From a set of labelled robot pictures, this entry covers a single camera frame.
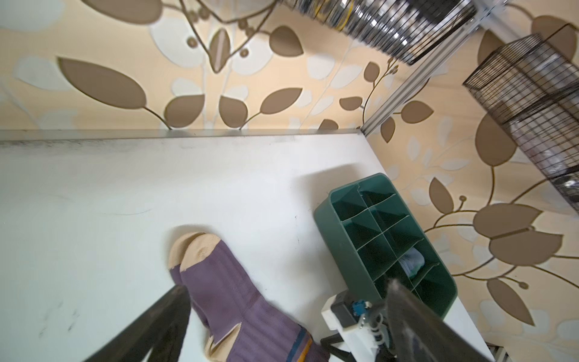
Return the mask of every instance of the white tabletop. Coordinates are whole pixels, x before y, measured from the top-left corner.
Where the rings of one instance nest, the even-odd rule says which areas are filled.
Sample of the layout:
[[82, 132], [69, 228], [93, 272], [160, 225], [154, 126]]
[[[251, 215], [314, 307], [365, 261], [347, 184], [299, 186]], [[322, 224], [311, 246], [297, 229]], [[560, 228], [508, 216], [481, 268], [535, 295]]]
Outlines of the white tabletop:
[[[346, 286], [312, 212], [384, 172], [358, 134], [20, 143], [0, 170], [0, 356], [62, 362], [171, 288], [167, 253], [190, 231], [219, 235], [266, 299], [331, 334], [320, 310]], [[490, 356], [458, 299], [445, 321]], [[181, 360], [203, 360], [205, 338], [191, 318]]]

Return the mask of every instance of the sock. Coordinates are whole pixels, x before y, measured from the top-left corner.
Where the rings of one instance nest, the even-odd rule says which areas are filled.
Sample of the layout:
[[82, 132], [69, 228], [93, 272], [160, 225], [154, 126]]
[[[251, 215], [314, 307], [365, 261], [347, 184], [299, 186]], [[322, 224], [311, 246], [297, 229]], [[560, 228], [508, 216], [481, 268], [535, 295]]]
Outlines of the sock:
[[215, 361], [321, 362], [329, 354], [298, 323], [265, 301], [229, 247], [205, 234], [189, 245], [181, 279], [212, 334]]
[[[181, 274], [179, 272], [179, 267], [181, 266], [181, 261], [183, 260], [183, 256], [185, 255], [185, 251], [187, 247], [195, 240], [196, 237], [201, 236], [205, 233], [203, 232], [192, 232], [187, 233], [177, 239], [173, 246], [171, 246], [171, 250], [169, 251], [169, 274], [171, 278], [175, 282], [175, 284], [181, 286], [183, 285], [183, 281], [181, 280]], [[207, 317], [203, 311], [197, 306], [197, 304], [191, 300], [191, 308], [197, 313], [201, 323], [205, 327], [207, 327]]]

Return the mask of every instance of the green plastic organizer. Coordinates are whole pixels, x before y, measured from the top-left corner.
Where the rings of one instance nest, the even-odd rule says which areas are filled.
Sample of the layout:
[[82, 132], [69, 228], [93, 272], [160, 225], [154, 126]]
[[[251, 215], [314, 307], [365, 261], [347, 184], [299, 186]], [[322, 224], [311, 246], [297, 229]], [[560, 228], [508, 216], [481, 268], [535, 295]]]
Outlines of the green plastic organizer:
[[[314, 219], [357, 298], [385, 298], [386, 282], [396, 278], [444, 318], [456, 298], [456, 283], [386, 175], [332, 190]], [[411, 247], [425, 264], [408, 278], [398, 260]]]

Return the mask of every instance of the wire basket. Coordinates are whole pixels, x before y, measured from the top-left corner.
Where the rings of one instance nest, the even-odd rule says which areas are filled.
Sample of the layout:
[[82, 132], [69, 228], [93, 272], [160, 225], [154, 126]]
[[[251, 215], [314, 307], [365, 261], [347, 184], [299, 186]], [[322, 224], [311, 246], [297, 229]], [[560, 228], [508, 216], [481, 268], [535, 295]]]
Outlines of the wire basket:
[[579, 69], [539, 34], [493, 51], [463, 85], [579, 213]]
[[477, 13], [470, 0], [281, 1], [410, 65]]

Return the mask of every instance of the floral wallpaper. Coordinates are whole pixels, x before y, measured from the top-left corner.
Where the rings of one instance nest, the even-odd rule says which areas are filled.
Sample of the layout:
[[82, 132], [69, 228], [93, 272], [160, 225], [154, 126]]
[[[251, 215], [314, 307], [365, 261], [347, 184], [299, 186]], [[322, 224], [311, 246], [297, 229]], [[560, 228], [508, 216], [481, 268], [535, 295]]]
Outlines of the floral wallpaper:
[[0, 129], [355, 129], [408, 67], [273, 0], [6, 0]]
[[[553, 4], [537, 4], [514, 1], [505, 11], [520, 29], [544, 36], [579, 20], [564, 4], [555, 13]], [[576, 30], [551, 43], [577, 61]], [[489, 31], [474, 34], [448, 71], [368, 140], [485, 341], [514, 361], [579, 361], [579, 218], [462, 87], [502, 44]], [[421, 106], [410, 109], [414, 102]]]

